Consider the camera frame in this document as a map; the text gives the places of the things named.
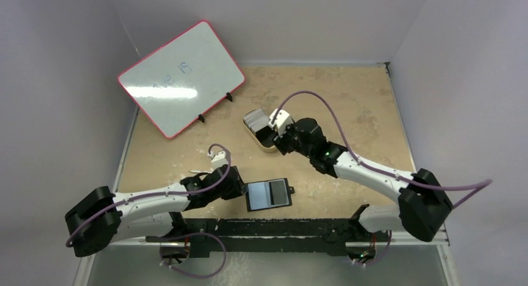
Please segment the black leather card holder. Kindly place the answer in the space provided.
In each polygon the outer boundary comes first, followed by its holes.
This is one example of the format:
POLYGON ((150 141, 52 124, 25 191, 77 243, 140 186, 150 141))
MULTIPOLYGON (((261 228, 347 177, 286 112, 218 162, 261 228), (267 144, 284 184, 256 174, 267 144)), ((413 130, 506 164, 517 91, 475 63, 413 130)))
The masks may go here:
POLYGON ((246 204, 247 204, 247 211, 248 212, 254 212, 254 211, 261 211, 266 209, 274 209, 279 207, 287 207, 291 206, 293 204, 291 195, 295 193, 294 187, 290 186, 287 178, 278 178, 278 179, 271 179, 271 180, 265 180, 265 181, 257 181, 247 184, 247 193, 245 194, 246 204), (270 187, 269 183, 270 181, 274 180, 285 180, 287 188, 288 188, 288 199, 289 203, 287 205, 282 206, 272 206, 270 202, 270 187))

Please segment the dark credit card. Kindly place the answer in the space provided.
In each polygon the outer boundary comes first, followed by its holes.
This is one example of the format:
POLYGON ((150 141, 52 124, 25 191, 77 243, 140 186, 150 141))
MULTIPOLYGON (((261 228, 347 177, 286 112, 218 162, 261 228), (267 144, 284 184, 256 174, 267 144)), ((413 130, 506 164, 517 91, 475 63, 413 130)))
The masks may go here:
POLYGON ((288 188, 285 180, 270 181, 270 202, 272 206, 282 206, 289 203, 288 188))

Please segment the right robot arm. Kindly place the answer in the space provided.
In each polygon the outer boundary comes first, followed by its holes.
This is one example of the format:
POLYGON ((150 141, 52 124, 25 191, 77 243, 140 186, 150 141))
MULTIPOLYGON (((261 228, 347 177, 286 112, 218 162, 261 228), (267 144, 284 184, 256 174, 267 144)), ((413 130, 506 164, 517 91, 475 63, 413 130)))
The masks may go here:
POLYGON ((388 206, 366 204, 356 211, 349 231, 359 241, 374 232, 405 231, 430 242, 453 210, 429 170, 400 171, 353 156, 345 146, 328 141, 313 118, 294 121, 280 113, 279 119, 269 125, 276 131, 273 143, 281 154, 297 152, 321 174, 361 184, 394 202, 388 206))

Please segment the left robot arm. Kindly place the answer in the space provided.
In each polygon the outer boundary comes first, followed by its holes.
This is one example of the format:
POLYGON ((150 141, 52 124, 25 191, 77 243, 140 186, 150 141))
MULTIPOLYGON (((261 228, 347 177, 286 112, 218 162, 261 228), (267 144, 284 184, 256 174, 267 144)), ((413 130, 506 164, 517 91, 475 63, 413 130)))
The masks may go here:
POLYGON ((198 173, 178 183, 150 191, 113 193, 107 186, 94 189, 66 214, 66 246, 77 257, 95 254, 109 244, 143 236, 181 240, 186 225, 176 216, 206 207, 216 199, 243 196, 247 185, 236 166, 227 164, 211 173, 198 173))

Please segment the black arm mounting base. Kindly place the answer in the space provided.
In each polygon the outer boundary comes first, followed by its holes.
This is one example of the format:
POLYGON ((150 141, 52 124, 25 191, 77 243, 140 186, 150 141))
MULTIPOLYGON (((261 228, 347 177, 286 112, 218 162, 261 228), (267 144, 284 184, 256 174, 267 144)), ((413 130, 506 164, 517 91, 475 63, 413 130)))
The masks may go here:
POLYGON ((367 232, 359 213, 350 218, 322 219, 214 219, 187 218, 171 213, 172 229, 147 242, 184 242, 191 257, 211 252, 324 253, 370 259, 375 246, 389 239, 388 232, 367 232))

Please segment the stack of credit cards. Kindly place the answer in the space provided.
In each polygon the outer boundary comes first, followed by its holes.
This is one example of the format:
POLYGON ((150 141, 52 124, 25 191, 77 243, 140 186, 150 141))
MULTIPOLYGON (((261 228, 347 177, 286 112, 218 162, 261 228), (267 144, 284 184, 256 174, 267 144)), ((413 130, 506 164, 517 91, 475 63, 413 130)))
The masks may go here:
POLYGON ((243 116, 244 125, 254 133, 267 127, 269 121, 268 114, 261 108, 254 109, 243 116))

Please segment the beige plastic tray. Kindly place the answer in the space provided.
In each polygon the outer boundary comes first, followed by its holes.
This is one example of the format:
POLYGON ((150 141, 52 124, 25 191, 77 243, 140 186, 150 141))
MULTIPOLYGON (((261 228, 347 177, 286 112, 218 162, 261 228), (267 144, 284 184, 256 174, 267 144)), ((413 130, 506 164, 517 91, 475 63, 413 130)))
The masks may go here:
POLYGON ((261 149, 265 153, 273 153, 277 150, 273 138, 275 137, 275 131, 273 131, 270 127, 264 127, 260 131, 254 133, 250 131, 245 125, 248 134, 250 137, 254 140, 254 142, 257 144, 259 149, 261 149))

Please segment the pink framed whiteboard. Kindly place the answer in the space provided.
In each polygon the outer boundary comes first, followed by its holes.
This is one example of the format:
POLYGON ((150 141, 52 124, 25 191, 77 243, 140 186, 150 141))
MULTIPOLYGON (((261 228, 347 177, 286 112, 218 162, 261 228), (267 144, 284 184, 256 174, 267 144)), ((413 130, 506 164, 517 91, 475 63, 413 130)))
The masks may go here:
POLYGON ((231 100, 245 76, 207 21, 200 21, 118 76, 119 84, 166 138, 231 100))

